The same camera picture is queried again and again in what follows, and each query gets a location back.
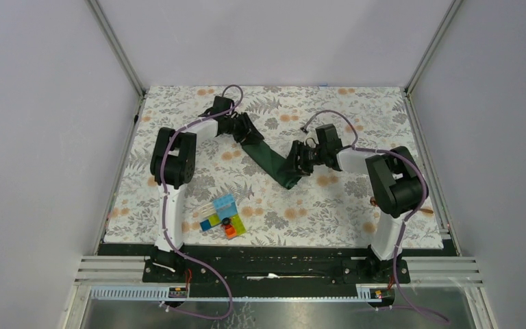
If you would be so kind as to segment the dark green cloth napkin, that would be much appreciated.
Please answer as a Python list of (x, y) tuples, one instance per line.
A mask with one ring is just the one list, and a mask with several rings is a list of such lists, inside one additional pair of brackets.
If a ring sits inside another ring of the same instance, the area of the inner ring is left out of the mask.
[(287, 174), (281, 170), (286, 159), (271, 149), (264, 141), (255, 144), (242, 144), (241, 147), (267, 175), (283, 188), (290, 190), (301, 179), (299, 176)]

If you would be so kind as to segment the colourful toy brick assembly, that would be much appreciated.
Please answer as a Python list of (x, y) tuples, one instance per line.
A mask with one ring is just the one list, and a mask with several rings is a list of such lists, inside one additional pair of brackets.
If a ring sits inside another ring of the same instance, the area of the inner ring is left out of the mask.
[(238, 213), (236, 200), (231, 194), (226, 194), (200, 206), (196, 213), (202, 218), (199, 223), (202, 232), (220, 228), (228, 240), (247, 232)]

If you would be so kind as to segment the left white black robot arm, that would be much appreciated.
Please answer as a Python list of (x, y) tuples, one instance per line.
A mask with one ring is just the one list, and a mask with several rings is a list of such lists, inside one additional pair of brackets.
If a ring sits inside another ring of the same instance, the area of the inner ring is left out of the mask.
[(182, 220), (184, 194), (196, 167), (197, 146), (221, 134), (233, 136), (241, 145), (264, 140), (245, 113), (237, 113), (240, 101), (216, 96), (213, 105), (194, 121), (173, 129), (159, 130), (151, 158), (151, 174), (160, 186), (161, 219), (155, 241), (159, 273), (170, 282), (181, 279), (185, 264), (179, 259), (184, 244)]

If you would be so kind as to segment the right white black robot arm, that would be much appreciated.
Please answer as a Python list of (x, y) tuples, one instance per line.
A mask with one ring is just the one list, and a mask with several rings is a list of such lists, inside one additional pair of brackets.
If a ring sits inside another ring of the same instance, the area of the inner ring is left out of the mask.
[(301, 178), (311, 175), (316, 166), (324, 165), (335, 171), (368, 176), (381, 217), (361, 269), (372, 281), (383, 282), (399, 267), (408, 219), (428, 197), (423, 174), (404, 146), (358, 150), (344, 145), (332, 124), (318, 127), (316, 137), (313, 146), (294, 141), (279, 171), (288, 178)]

